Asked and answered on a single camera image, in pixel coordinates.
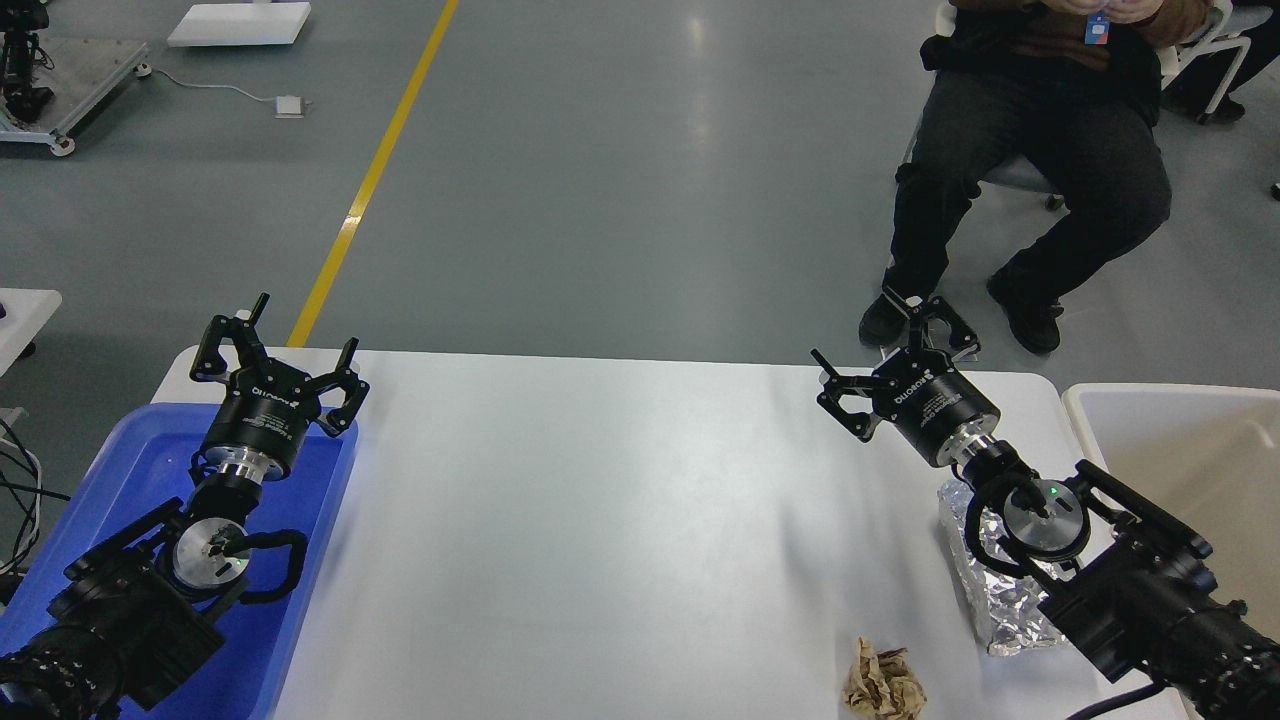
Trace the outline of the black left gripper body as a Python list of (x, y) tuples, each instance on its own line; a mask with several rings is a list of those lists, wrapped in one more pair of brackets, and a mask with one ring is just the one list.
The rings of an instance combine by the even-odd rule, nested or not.
[(311, 375), (287, 364), (244, 366), (224, 379), (227, 396), (198, 455), (209, 464), (246, 461), (256, 482), (287, 478), (319, 415)]

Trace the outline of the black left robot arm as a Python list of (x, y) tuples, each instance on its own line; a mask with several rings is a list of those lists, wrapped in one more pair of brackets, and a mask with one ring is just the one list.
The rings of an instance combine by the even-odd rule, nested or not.
[(223, 646), (218, 620), (273, 603), (302, 582), (308, 537), (251, 532), (266, 483), (291, 475), (307, 430), (339, 437), (370, 386), (353, 368), (357, 338), (314, 375), (271, 356), (247, 316), (216, 315), (189, 378), (225, 398), (189, 461), (193, 489), (86, 550), (47, 606), (52, 624), (3, 656), (5, 719), (116, 719), (123, 698), (152, 708)]

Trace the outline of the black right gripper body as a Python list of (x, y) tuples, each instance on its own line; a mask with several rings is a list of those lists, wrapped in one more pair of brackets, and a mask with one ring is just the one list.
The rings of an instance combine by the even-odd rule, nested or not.
[(955, 462), (956, 434), (988, 436), (1000, 410), (948, 360), (886, 360), (872, 375), (873, 410), (933, 468)]

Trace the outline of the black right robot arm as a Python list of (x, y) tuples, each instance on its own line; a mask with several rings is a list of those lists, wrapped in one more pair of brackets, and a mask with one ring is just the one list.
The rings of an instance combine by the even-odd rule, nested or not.
[(1212, 598), (1211, 543), (1093, 462), (1055, 480), (995, 437), (998, 409), (954, 365), (977, 333), (942, 297), (883, 296), (906, 343), (867, 375), (820, 355), (817, 402), (861, 442), (888, 421), (933, 468), (972, 488), (966, 548), (991, 571), (1032, 578), (1038, 610), (1110, 682), (1149, 684), (1088, 706), (1093, 719), (1174, 688), (1204, 719), (1279, 715), (1277, 643), (1245, 623), (1247, 606)]

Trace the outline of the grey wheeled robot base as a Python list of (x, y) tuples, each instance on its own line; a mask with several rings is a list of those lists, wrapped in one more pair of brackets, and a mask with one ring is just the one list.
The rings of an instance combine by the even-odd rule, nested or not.
[(151, 73), (150, 47), (136, 38), (41, 38), (42, 1), (4, 1), (4, 143), (38, 143), (56, 158), (74, 152), (70, 131), (127, 76)]

